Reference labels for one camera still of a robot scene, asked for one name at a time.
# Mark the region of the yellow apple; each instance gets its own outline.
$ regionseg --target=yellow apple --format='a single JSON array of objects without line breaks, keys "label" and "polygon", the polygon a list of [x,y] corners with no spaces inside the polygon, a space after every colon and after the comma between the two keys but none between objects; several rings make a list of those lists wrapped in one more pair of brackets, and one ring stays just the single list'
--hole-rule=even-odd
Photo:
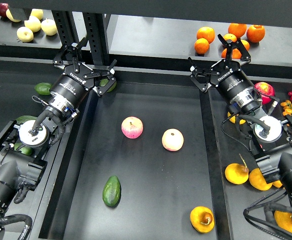
[{"label": "yellow apple", "polygon": [[30,30],[28,27],[22,26],[18,28],[17,30],[17,37],[23,42],[23,43],[29,43],[34,39],[34,34],[32,30]]},{"label": "yellow apple", "polygon": [[44,12],[43,12],[42,9],[36,9],[36,8],[34,8],[34,9],[31,10],[30,15],[38,18],[38,20],[42,20],[43,19]]},{"label": "yellow apple", "polygon": [[6,11],[6,16],[8,17],[9,20],[11,20],[14,23],[18,23],[21,21],[21,20],[14,19],[11,11],[9,9],[7,9],[7,11]]},{"label": "yellow apple", "polygon": [[42,28],[41,21],[35,16],[29,16],[29,20],[24,21],[24,23],[25,27],[29,28],[33,33],[38,32]]},{"label": "yellow apple", "polygon": [[41,22],[41,29],[48,36],[53,36],[57,33],[57,26],[54,20],[47,19]]},{"label": "yellow apple", "polygon": [[178,151],[183,146],[184,137],[179,130],[171,128],[164,132],[161,138],[161,143],[168,151]]}]

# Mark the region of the green avocado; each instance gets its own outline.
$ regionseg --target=green avocado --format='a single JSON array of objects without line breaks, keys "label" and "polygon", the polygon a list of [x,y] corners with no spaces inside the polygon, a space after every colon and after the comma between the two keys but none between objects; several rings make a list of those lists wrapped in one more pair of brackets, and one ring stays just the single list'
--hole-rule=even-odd
[{"label": "green avocado", "polygon": [[102,200],[109,207],[114,207],[121,196],[121,183],[117,176],[111,176],[102,191]]},{"label": "green avocado", "polygon": [[[107,84],[108,82],[109,82],[108,79],[107,79],[107,78],[104,78],[104,79],[100,80],[99,86],[100,86],[100,87],[104,87],[104,86],[106,86],[106,84]],[[117,85],[117,81],[115,81],[114,85],[111,86],[110,89],[108,89],[107,92],[109,93],[109,92],[113,91],[114,88],[116,87],[116,85]]]},{"label": "green avocado", "polygon": [[[17,143],[15,143],[15,144],[14,144],[14,150],[16,151],[17,148],[18,148],[20,145],[22,145],[21,142],[17,142]],[[23,146],[23,147],[20,149],[20,151],[21,151],[22,154],[25,154],[25,155],[27,155],[27,156],[30,156],[30,155],[32,155],[32,153],[33,153],[33,149],[32,149],[31,147],[29,147],[29,146]]]},{"label": "green avocado", "polygon": [[53,85],[48,82],[41,82],[35,86],[35,90],[39,95],[50,95],[50,89]]}]

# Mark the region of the orange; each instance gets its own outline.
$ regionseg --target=orange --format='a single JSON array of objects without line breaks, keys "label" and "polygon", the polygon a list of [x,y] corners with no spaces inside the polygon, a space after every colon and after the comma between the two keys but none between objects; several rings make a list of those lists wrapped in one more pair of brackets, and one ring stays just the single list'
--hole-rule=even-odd
[{"label": "orange", "polygon": [[246,40],[241,40],[241,42],[244,45],[244,47],[246,48],[246,50],[248,51],[250,49],[250,43]]},{"label": "orange", "polygon": [[248,180],[249,169],[239,163],[231,163],[225,169],[225,177],[232,184],[243,184]]},{"label": "orange", "polygon": [[[226,58],[226,52],[227,52],[227,49],[225,48],[221,53],[221,57],[223,59]],[[242,57],[242,54],[237,48],[232,50],[232,54],[231,54],[232,59],[241,59],[241,57]]]},{"label": "orange", "polygon": [[274,217],[279,227],[292,233],[292,213],[275,211]]},{"label": "orange", "polygon": [[197,39],[206,39],[211,44],[215,39],[215,31],[209,26],[203,26],[197,31]]},{"label": "orange", "polygon": [[247,25],[242,23],[231,23],[228,27],[228,33],[234,34],[240,39],[246,33]]},{"label": "orange", "polygon": [[265,28],[263,25],[251,25],[246,36],[252,43],[259,43],[265,37]]},{"label": "orange", "polygon": [[200,233],[206,234],[215,226],[214,214],[206,206],[197,206],[190,212],[191,225]]},{"label": "orange", "polygon": [[[228,111],[227,112],[227,117],[229,117],[231,115],[231,113]],[[236,118],[235,118],[235,116],[233,116],[232,118],[230,118],[229,119],[229,121],[231,122],[231,123],[235,123],[236,122]],[[240,121],[239,121],[239,124],[241,125],[241,124],[244,124],[244,123],[246,123],[246,120],[244,120],[244,119],[241,119]]]},{"label": "orange", "polygon": [[196,53],[204,54],[210,49],[210,44],[205,38],[200,38],[196,40],[194,48]]},{"label": "orange", "polygon": [[226,33],[223,37],[226,41],[228,39],[230,39],[232,42],[236,42],[237,41],[237,37],[234,34],[231,33]]},{"label": "orange", "polygon": [[281,186],[283,186],[282,182],[280,180],[278,181],[273,181],[272,185],[276,188],[280,188]]},{"label": "orange", "polygon": [[265,178],[259,168],[255,168],[253,171],[251,171],[248,180],[254,188],[261,191],[267,191],[273,185],[272,183],[267,183],[265,181]]}]

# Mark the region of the cable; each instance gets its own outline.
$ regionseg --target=cable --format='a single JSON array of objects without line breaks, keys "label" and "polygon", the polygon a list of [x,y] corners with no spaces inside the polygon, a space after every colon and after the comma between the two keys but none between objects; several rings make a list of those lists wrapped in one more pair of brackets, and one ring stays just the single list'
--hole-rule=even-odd
[{"label": "cable", "polygon": [[13,214],[10,216],[4,216],[0,218],[0,227],[19,222],[24,222],[25,226],[21,234],[19,235],[18,240],[26,240],[31,232],[33,225],[33,220],[30,216],[25,214]]},{"label": "cable", "polygon": [[243,145],[243,146],[247,149],[247,151],[250,153],[250,155],[254,156],[253,153],[252,153],[252,151],[251,151],[251,150],[250,150],[250,149],[249,149],[249,148],[248,148],[243,142],[239,141],[239,140],[236,139],[235,137],[233,137],[233,136],[229,135],[228,133],[226,133],[225,130],[224,130],[224,128],[223,128],[224,124],[225,124],[229,119],[231,119],[232,117],[234,117],[235,115],[236,115],[236,113],[233,113],[233,114],[230,115],[228,118],[224,119],[224,120],[221,122],[221,124],[220,124],[220,129],[221,129],[221,131],[222,131],[223,134],[225,134],[227,137],[229,137],[229,138],[235,140],[235,141],[238,142],[239,144]]},{"label": "cable", "polygon": [[31,96],[31,99],[35,102],[35,103],[38,103],[38,104],[42,104],[43,106],[47,106],[48,103],[45,102],[44,100],[42,100],[39,96]]},{"label": "cable", "polygon": [[253,89],[254,89],[254,91],[256,91],[257,93],[259,93],[259,94],[261,94],[261,95],[264,95],[265,97],[269,97],[269,98],[273,99],[273,100],[276,101],[276,102],[279,102],[279,101],[280,101],[280,99],[279,99],[278,97],[275,97],[275,96],[272,96],[272,95],[267,95],[266,93],[263,93],[263,92],[259,91],[256,87],[254,87]]},{"label": "cable", "polygon": [[282,189],[283,189],[283,187],[278,188],[277,190],[275,190],[275,191],[273,191],[273,192],[271,192],[271,193],[263,196],[262,198],[258,199],[257,201],[255,201],[253,204],[251,204],[248,208],[246,208],[243,211],[243,215],[244,215],[244,217],[245,217],[245,219],[246,219],[246,221],[248,223],[250,223],[255,228],[263,231],[264,233],[267,233],[267,234],[269,234],[269,235],[271,235],[273,237],[276,237],[278,239],[281,239],[281,240],[288,240],[288,238],[286,238],[284,236],[280,236],[280,235],[278,235],[278,234],[276,234],[276,233],[274,233],[272,231],[269,231],[269,230],[267,230],[267,229],[265,229],[265,228],[263,228],[263,227],[255,224],[255,223],[253,223],[252,221],[254,221],[256,223],[259,223],[259,224],[262,224],[262,225],[265,225],[267,227],[270,227],[270,228],[272,228],[272,229],[274,229],[274,230],[276,230],[276,231],[278,231],[278,232],[280,232],[282,234],[285,234],[285,235],[289,236],[289,240],[292,240],[292,233],[290,233],[289,231],[286,231],[286,230],[282,229],[281,227],[279,227],[279,226],[277,226],[275,224],[272,224],[272,223],[267,222],[265,220],[261,220],[259,218],[256,218],[256,217],[253,217],[253,216],[250,216],[249,215],[250,210],[255,210],[255,209],[264,207],[266,205],[269,205],[271,203],[275,203],[275,202],[281,200],[282,198],[284,198],[287,195],[287,192],[286,191],[284,193],[282,193],[280,196],[278,196],[277,198],[273,199],[273,200],[270,200],[268,202],[261,203],[262,201],[270,198],[271,196],[275,195],[276,193],[278,193]]}]

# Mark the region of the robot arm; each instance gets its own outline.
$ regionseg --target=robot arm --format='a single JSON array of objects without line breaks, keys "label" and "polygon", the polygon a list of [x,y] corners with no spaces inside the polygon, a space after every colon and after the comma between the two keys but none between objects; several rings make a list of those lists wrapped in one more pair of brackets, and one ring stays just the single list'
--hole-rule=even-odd
[{"label": "robot arm", "polygon": [[[275,203],[275,201],[270,201],[269,204],[263,203],[254,205],[245,209],[245,218],[250,223],[255,221],[275,229],[281,239],[286,239],[285,237],[292,239],[291,233],[285,232],[274,225],[275,220],[274,216],[272,216],[275,210],[292,213],[292,117],[286,115],[285,119],[279,120],[271,116],[279,101],[279,99],[273,96],[268,96],[273,99],[273,103],[268,111],[265,110],[258,96],[260,92],[254,88],[253,83],[242,71],[240,63],[231,60],[232,50],[237,48],[242,54],[240,60],[243,61],[243,64],[250,62],[251,56],[244,45],[241,41],[226,41],[220,34],[218,38],[227,48],[226,58],[212,65],[210,69],[200,69],[196,67],[192,59],[189,58],[192,64],[190,68],[190,79],[199,90],[204,93],[206,93],[210,87],[215,87],[217,89],[228,104],[229,112],[232,113],[229,119],[238,115],[239,119],[245,119],[247,121],[251,129],[248,132],[248,136],[253,142],[255,151],[255,154],[251,153],[261,173],[267,183],[280,180],[288,195],[291,206],[286,207]],[[275,143],[282,135],[286,137],[285,144],[270,150],[262,149],[261,145]],[[264,206],[266,221],[249,216],[249,210],[256,209],[258,206]]]},{"label": "robot arm", "polygon": [[[29,190],[36,189],[47,166],[44,158],[48,150],[62,138],[66,125],[80,113],[78,107],[86,95],[93,90],[101,97],[116,83],[113,69],[116,60],[108,68],[101,66],[95,69],[80,61],[81,47],[86,43],[84,38],[76,47],[61,47],[53,65],[62,69],[63,73],[50,89],[51,99],[48,102],[35,97],[36,102],[44,105],[37,119],[21,125],[16,120],[10,121],[0,133],[0,239],[5,232],[4,226],[16,222],[25,222],[19,239],[27,239],[32,219],[23,214],[5,216],[10,203],[21,203]],[[72,64],[63,65],[62,57],[65,55],[71,55]],[[108,79],[105,86],[96,84],[105,78]],[[14,150],[18,140],[22,146],[34,149],[34,153],[28,156]]]},{"label": "robot arm", "polygon": [[[49,102],[40,99],[45,106],[32,126],[25,125],[24,136],[21,141],[30,147],[37,147],[46,141],[47,133],[57,133],[49,139],[49,145],[57,143],[65,132],[65,126],[71,123],[80,113],[79,105],[86,95],[93,90],[99,97],[107,92],[115,83],[113,67],[116,60],[108,68],[92,69],[80,62],[81,48],[87,44],[84,37],[75,46],[63,45],[53,60],[55,67],[62,69],[63,73],[50,89],[52,98]],[[72,64],[64,65],[62,57],[71,55]],[[105,86],[97,86],[97,81],[107,79]]]}]

